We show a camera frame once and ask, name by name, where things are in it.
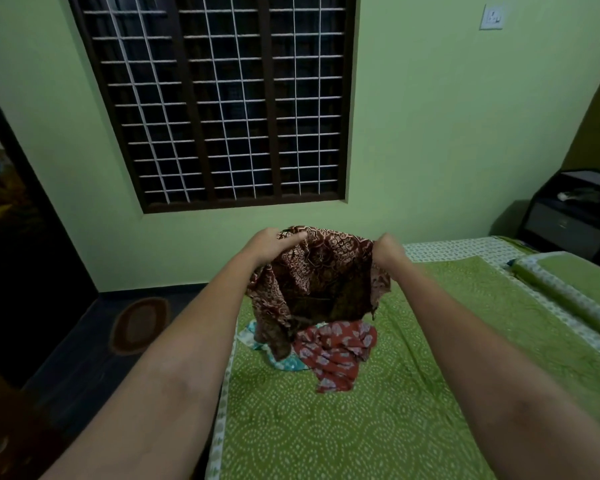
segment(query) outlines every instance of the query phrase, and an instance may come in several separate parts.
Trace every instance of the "pillow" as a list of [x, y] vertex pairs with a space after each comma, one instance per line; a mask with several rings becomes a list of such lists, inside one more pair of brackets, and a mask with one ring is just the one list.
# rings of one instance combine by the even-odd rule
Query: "pillow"
[[600, 266], [556, 251], [516, 259], [511, 270], [600, 333]]

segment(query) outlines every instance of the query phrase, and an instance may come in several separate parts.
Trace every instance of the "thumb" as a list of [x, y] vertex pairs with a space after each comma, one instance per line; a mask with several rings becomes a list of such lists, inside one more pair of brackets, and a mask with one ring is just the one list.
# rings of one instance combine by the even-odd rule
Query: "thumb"
[[299, 232], [297, 234], [290, 235], [289, 237], [286, 237], [284, 239], [280, 239], [280, 241], [279, 241], [280, 252], [286, 251], [289, 248], [297, 246], [298, 244], [300, 244], [301, 242], [303, 242], [306, 239], [306, 236], [307, 236], [306, 232]]

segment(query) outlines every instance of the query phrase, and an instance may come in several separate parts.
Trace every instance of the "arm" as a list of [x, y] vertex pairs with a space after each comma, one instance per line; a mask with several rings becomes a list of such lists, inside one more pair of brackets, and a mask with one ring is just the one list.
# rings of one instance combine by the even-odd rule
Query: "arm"
[[142, 355], [44, 479], [188, 478], [211, 428], [253, 270], [306, 238], [257, 233]]
[[539, 367], [426, 277], [389, 234], [374, 260], [398, 282], [498, 478], [600, 479], [600, 427]]

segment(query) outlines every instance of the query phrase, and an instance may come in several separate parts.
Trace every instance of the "hand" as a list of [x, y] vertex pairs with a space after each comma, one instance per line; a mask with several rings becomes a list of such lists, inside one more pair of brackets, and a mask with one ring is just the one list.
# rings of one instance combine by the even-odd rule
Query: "hand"
[[267, 227], [250, 238], [240, 251], [253, 260], [254, 269], [273, 261], [282, 251], [286, 251], [306, 239], [306, 232], [299, 232], [284, 239], [278, 239], [279, 232], [275, 227]]
[[374, 242], [373, 257], [376, 265], [387, 270], [389, 274], [392, 274], [400, 263], [410, 262], [400, 242], [389, 233], [382, 234], [380, 239]]

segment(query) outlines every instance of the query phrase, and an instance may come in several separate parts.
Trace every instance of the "green wall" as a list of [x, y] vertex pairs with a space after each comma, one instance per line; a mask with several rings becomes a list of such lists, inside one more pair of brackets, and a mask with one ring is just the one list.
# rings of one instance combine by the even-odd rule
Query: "green wall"
[[142, 215], [66, 0], [0, 0], [0, 104], [99, 290], [206, 282], [264, 226], [486, 235], [560, 167], [600, 0], [361, 0], [348, 200]]

